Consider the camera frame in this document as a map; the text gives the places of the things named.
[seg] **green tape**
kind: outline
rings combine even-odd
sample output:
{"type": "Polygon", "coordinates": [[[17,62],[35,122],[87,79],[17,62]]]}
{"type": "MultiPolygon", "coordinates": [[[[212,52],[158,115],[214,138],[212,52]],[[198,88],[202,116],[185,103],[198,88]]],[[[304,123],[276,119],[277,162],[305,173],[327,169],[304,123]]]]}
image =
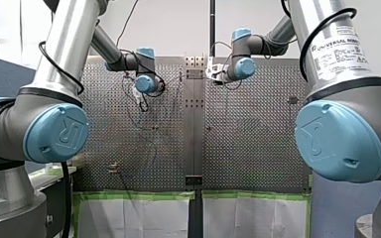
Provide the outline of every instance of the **green tape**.
{"type": "Polygon", "coordinates": [[[309,194],[306,204],[306,238],[311,238],[311,208],[312,208],[312,196],[309,194]]]}
{"type": "Polygon", "coordinates": [[[202,198],[208,199],[223,199],[237,197],[305,201],[310,199],[311,195],[302,193],[278,193],[250,190],[204,190],[202,192],[202,198]]]}
{"type": "Polygon", "coordinates": [[[78,238],[79,233],[79,208],[81,205],[81,197],[74,196],[73,197],[73,230],[74,230],[74,238],[78,238]]]}
{"type": "Polygon", "coordinates": [[[192,200],[193,191],[173,191],[173,192],[146,192],[146,191],[124,191],[124,190],[106,190],[106,191],[87,191],[75,192],[74,197],[80,200],[192,200]]]}

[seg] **white panel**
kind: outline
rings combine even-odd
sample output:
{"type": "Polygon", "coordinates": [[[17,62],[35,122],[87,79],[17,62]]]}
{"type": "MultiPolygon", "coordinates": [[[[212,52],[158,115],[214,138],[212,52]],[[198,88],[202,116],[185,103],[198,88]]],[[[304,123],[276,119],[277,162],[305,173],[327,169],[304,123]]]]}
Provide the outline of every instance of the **white panel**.
{"type": "Polygon", "coordinates": [[[358,10],[354,26],[373,72],[381,75],[381,1],[345,2],[358,10]]]}
{"type": "Polygon", "coordinates": [[[20,0],[0,0],[0,59],[21,61],[20,0]]]}
{"type": "Polygon", "coordinates": [[[36,69],[42,53],[39,43],[48,37],[52,12],[43,1],[21,0],[22,12],[22,65],[36,69]]]}
{"type": "MultiPolygon", "coordinates": [[[[110,2],[101,26],[113,41],[135,0],[110,2]]],[[[209,1],[140,0],[119,48],[152,47],[157,56],[200,56],[208,52],[209,1]]]]}

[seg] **pegboard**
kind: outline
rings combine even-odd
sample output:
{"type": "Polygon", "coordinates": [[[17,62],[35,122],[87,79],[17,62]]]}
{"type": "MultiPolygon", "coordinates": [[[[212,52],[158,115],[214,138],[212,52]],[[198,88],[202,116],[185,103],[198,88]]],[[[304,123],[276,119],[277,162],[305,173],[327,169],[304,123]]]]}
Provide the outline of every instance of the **pegboard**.
{"type": "Polygon", "coordinates": [[[256,73],[235,90],[206,84],[203,187],[306,192],[311,172],[294,137],[307,95],[298,61],[256,63],[256,73]]]}
{"type": "Polygon", "coordinates": [[[200,93],[192,92],[199,87],[188,83],[185,59],[157,58],[156,72],[168,91],[159,98],[147,97],[150,111],[141,113],[135,99],[127,96],[132,95],[132,82],[123,79],[124,73],[107,71],[100,58],[89,59],[81,100],[91,128],[78,155],[83,166],[74,188],[124,189],[121,175],[109,172],[117,163],[127,188],[134,190],[185,190],[186,171],[192,167],[196,176],[201,173],[203,189],[306,192],[311,171],[294,138],[307,94],[298,61],[255,61],[256,74],[236,90],[206,81],[200,93]],[[195,109],[189,114],[186,95],[200,95],[204,109],[197,110],[204,113],[195,109]],[[200,122],[204,126],[197,132],[200,122]],[[197,140],[188,137],[201,137],[203,146],[196,147],[192,141],[197,140]],[[202,160],[185,155],[189,147],[202,150],[202,160]]]}
{"type": "Polygon", "coordinates": [[[146,97],[141,112],[124,72],[107,71],[101,58],[88,59],[80,96],[90,121],[75,190],[183,190],[183,59],[157,58],[156,72],[168,89],[146,97]],[[119,173],[111,173],[118,164],[119,173]]]}

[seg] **warning label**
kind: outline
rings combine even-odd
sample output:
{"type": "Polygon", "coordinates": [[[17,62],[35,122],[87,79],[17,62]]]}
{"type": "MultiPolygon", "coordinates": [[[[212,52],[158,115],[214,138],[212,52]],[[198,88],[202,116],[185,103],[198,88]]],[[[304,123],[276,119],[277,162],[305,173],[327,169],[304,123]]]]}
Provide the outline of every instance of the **warning label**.
{"type": "Polygon", "coordinates": [[[331,80],[348,69],[369,69],[369,63],[352,27],[338,27],[338,36],[314,41],[311,52],[319,79],[331,80]]]}

